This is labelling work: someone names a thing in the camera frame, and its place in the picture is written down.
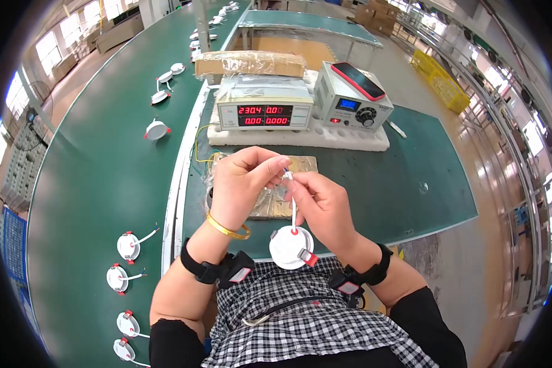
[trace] yellow crate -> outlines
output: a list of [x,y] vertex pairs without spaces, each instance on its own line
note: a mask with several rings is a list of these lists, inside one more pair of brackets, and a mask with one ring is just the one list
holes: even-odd
[[411,65],[426,78],[442,102],[456,114],[470,104],[470,99],[438,62],[420,50],[415,50]]

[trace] person's right hand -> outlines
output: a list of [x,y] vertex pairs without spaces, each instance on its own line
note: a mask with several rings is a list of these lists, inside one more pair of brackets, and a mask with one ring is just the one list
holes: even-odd
[[293,173],[293,180],[285,182],[285,200],[290,201],[292,195],[298,207],[296,225],[307,220],[316,238],[337,255],[343,253],[344,247],[355,244],[358,233],[344,187],[314,171]]

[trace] smartphone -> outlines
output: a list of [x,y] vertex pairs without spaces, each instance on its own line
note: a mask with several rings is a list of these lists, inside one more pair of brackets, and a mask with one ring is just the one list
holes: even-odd
[[335,63],[331,64],[331,69],[338,73],[342,78],[356,87],[370,101],[381,99],[386,94],[379,86],[375,85],[368,77],[366,77],[358,69],[354,68],[350,63]]

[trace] blue lcd screen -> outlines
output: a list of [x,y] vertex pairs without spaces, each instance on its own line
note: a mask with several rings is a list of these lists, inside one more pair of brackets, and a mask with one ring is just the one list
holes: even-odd
[[337,103],[337,108],[349,111],[357,111],[360,107],[360,103],[357,101],[352,101],[350,99],[340,98]]

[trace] person's left hand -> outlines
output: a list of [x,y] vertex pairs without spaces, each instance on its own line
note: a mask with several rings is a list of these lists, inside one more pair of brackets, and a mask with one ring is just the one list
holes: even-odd
[[274,188],[289,166],[287,156],[249,147],[220,160],[215,167],[211,216],[237,231],[254,209],[264,187]]

